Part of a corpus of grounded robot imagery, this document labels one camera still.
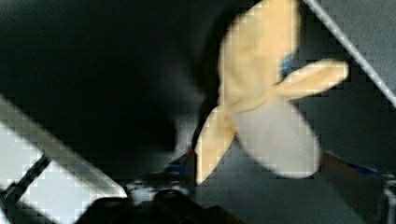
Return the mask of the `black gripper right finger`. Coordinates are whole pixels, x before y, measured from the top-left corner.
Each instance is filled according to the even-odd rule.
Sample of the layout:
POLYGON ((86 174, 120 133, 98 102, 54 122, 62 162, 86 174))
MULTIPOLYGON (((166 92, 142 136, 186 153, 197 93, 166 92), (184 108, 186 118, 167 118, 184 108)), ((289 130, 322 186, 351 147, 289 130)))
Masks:
POLYGON ((388 224, 384 175, 344 161, 330 151, 322 153, 319 173, 365 224, 388 224))

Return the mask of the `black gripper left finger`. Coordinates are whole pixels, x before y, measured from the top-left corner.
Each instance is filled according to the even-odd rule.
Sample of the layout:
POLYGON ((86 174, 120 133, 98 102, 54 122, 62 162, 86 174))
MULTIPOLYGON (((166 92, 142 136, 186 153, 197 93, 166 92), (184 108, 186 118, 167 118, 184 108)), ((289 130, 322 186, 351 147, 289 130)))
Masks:
POLYGON ((191 146, 179 158, 166 164, 160 171, 146 175, 146 183, 159 189, 179 189, 186 193, 195 192, 196 153, 191 146))

